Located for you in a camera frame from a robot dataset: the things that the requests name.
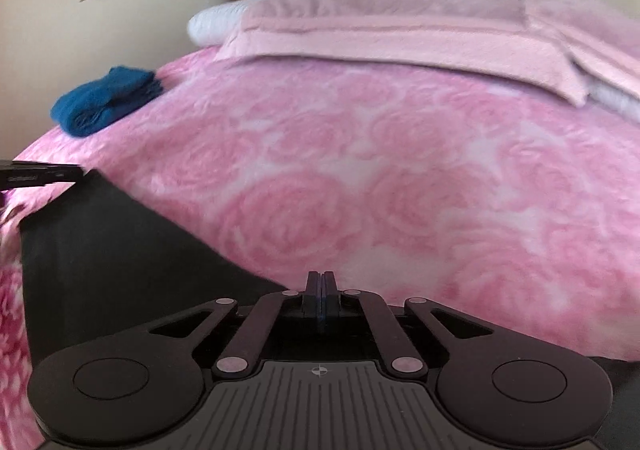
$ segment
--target black device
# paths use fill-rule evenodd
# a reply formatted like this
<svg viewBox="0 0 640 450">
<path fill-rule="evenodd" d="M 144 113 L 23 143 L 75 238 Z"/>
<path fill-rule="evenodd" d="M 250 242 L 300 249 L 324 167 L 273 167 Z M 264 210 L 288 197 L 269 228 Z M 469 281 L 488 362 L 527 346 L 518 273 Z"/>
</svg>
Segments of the black device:
<svg viewBox="0 0 640 450">
<path fill-rule="evenodd" d="M 61 350 L 28 396 L 44 450 L 596 450 L 612 390 L 573 351 L 327 272 Z"/>
<path fill-rule="evenodd" d="M 77 165 L 0 159 L 0 191 L 59 182 L 75 183 L 83 176 L 82 168 Z"/>
</svg>

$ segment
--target blue garment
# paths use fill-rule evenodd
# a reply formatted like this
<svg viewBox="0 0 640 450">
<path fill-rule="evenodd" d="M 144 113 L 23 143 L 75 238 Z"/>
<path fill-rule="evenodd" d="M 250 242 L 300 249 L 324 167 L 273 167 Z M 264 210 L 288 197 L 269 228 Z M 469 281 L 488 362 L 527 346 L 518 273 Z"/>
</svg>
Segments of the blue garment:
<svg viewBox="0 0 640 450">
<path fill-rule="evenodd" d="M 124 118 L 162 94 L 150 71 L 114 67 L 104 78 L 62 96 L 51 117 L 76 138 L 85 138 Z"/>
</svg>

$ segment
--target rose pattern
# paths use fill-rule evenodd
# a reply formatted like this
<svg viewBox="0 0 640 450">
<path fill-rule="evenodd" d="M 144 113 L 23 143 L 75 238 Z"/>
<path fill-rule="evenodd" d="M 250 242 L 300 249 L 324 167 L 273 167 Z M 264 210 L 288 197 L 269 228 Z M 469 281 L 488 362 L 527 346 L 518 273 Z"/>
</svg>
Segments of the rose pattern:
<svg viewBox="0 0 640 450">
<path fill-rule="evenodd" d="M 524 84 L 300 58 L 159 70 L 167 92 L 84 140 L 20 155 L 98 168 L 249 270 L 427 296 L 587 354 L 640 359 L 640 127 Z M 0 219 L 0 446 L 41 441 L 26 400 L 21 218 Z"/>
</svg>

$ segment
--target black mat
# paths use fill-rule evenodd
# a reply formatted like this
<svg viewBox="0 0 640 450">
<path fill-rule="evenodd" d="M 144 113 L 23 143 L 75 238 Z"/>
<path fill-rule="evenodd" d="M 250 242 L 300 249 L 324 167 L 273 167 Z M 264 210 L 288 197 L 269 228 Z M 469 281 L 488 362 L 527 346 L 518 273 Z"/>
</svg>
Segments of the black mat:
<svg viewBox="0 0 640 450">
<path fill-rule="evenodd" d="M 98 172 L 25 218 L 20 232 L 34 365 L 215 298 L 251 305 L 285 289 L 229 262 Z"/>
</svg>

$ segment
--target silver screw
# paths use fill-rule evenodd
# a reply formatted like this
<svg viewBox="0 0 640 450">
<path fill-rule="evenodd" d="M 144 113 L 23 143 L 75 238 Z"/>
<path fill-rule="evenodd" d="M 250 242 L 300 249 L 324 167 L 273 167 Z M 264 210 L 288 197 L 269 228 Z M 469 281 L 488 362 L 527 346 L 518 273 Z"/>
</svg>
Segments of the silver screw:
<svg viewBox="0 0 640 450">
<path fill-rule="evenodd" d="M 218 370 L 229 373 L 242 372 L 248 366 L 249 363 L 247 363 L 247 360 L 245 360 L 244 358 L 238 358 L 237 356 L 222 358 L 216 363 L 216 367 L 218 368 Z"/>
<path fill-rule="evenodd" d="M 410 356 L 396 358 L 391 362 L 391 366 L 398 372 L 404 372 L 405 374 L 418 372 L 424 367 L 423 363 L 418 358 L 412 358 Z"/>
</svg>

